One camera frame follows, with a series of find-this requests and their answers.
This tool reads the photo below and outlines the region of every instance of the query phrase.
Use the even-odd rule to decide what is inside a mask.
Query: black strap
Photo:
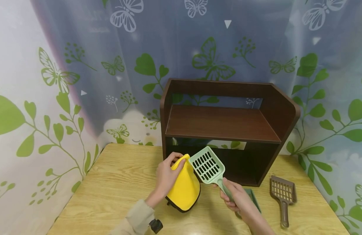
[[[154,219],[149,223],[149,226],[151,227],[151,230],[154,231],[155,234],[157,234],[162,228],[163,224],[160,220]]]

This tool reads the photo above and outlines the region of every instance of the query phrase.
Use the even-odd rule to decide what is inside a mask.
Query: wall
[[[46,234],[102,149],[61,71],[30,2],[0,1],[0,235]]]

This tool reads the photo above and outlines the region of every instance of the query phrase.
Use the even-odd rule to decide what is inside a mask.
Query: hand
[[[183,154],[181,153],[173,152],[168,156],[168,158],[159,163],[156,170],[156,187],[146,199],[148,206],[154,208],[173,188],[178,175],[185,165],[186,159],[183,159],[178,164],[176,170],[172,170],[171,166],[182,156]]]
[[[247,223],[252,215],[256,215],[257,213],[260,214],[258,208],[254,205],[249,195],[240,184],[227,180],[226,178],[223,178],[223,184],[231,191],[234,201],[230,201],[222,190],[220,190],[220,198],[224,200],[226,206],[230,210],[240,212],[244,222]]]

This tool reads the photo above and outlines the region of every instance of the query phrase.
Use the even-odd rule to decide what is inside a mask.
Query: litter scoop
[[[231,192],[223,184],[225,166],[209,146],[194,154],[189,158],[189,162],[203,183],[217,184],[228,196],[230,201],[233,201]]]
[[[295,183],[276,176],[271,176],[270,195],[280,201],[280,225],[284,228],[288,228],[288,205],[297,202]]]

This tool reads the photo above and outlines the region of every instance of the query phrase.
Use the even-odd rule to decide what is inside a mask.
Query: left hand
[[[146,199],[149,207],[155,208],[158,203],[165,198],[169,191],[173,188],[178,175],[184,168],[186,159],[183,159],[176,170],[172,170],[171,166],[183,156],[181,153],[171,153],[168,158],[162,161],[156,170],[156,187],[154,191]]]

